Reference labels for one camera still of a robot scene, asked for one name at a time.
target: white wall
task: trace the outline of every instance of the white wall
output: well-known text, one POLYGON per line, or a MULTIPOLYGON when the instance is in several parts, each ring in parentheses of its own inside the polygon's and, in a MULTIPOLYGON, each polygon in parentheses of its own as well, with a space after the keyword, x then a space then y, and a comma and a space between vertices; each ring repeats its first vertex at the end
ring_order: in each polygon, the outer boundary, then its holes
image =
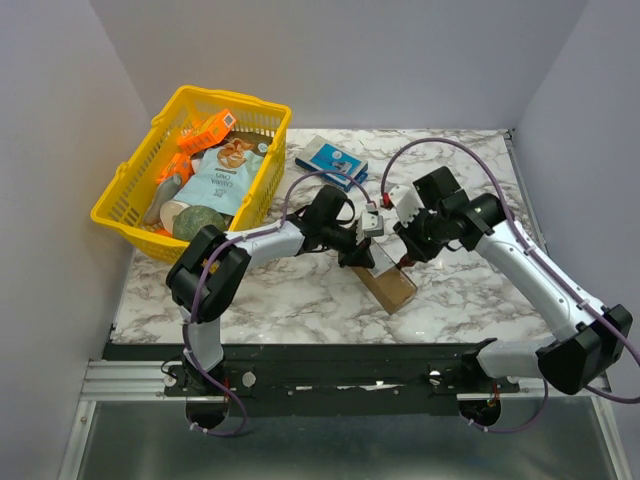
MULTIPOLYGON (((591 0, 518 124, 515 147, 554 260, 640 322, 640 2, 591 0)), ((640 347, 640 327, 631 339, 640 347)), ((610 369, 615 393, 640 395, 628 354, 610 369)), ((640 409, 618 406, 640 478, 640 409)))
POLYGON ((85 0, 0 6, 0 477, 55 478, 129 247, 89 210, 149 122, 85 0))
POLYGON ((513 127, 585 0, 91 0, 151 115, 177 87, 295 126, 513 127))

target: small blue box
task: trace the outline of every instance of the small blue box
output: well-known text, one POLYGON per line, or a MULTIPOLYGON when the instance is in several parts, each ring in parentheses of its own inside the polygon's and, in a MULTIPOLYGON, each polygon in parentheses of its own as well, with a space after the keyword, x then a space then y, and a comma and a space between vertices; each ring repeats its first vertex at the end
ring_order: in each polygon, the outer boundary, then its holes
MULTIPOLYGON (((343 148, 340 148, 327 139, 316 136, 297 156, 296 165, 305 170, 335 170, 351 175, 358 183, 367 179, 369 164, 366 160, 357 158, 343 148)), ((340 187, 345 192, 351 190, 353 184, 342 175, 321 175, 325 180, 340 187)))

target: yellow basket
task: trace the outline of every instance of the yellow basket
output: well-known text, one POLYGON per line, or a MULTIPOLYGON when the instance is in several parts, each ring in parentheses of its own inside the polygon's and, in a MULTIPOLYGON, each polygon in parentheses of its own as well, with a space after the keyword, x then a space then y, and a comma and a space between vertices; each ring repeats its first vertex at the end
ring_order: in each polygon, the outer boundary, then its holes
POLYGON ((156 178, 178 152, 178 138, 211 115, 228 108, 234 130, 273 137, 262 166, 236 213, 230 230, 257 227, 264 219, 284 173, 286 131, 291 109, 256 97, 223 90, 184 86, 151 121, 151 131, 91 210, 91 219, 112 228, 152 258, 174 263, 187 242, 153 233, 159 226, 141 225, 151 204, 156 178))

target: orange toy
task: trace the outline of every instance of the orange toy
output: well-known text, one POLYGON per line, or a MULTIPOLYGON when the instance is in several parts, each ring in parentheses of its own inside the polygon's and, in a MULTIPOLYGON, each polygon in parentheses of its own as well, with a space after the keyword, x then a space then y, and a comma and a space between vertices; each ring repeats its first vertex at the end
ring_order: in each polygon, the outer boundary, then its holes
POLYGON ((193 155, 220 143, 235 124, 236 118, 226 108, 194 128, 187 137, 181 138, 178 145, 184 153, 193 155))
POLYGON ((171 235, 167 230, 165 230, 164 228, 159 228, 158 230, 154 230, 155 234, 158 235, 162 235, 163 237, 170 237, 173 238, 173 235, 171 235))
POLYGON ((160 185, 167 178, 179 173, 182 177, 182 186, 184 187, 187 180, 193 175, 193 167, 191 166, 191 158, 184 153, 176 153, 169 164, 164 167, 160 176, 156 179, 156 183, 160 185))

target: metal floor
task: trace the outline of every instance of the metal floor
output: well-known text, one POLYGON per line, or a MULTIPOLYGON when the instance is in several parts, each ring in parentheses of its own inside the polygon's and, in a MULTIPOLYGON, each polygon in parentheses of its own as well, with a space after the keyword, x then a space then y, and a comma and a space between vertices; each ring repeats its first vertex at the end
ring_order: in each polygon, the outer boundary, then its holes
MULTIPOLYGON (((503 402, 522 423, 539 400, 503 402)), ((592 400, 551 398, 539 423, 491 435, 457 417, 257 418, 246 435, 190 432, 181 402, 98 403, 82 479, 617 478, 592 400)))

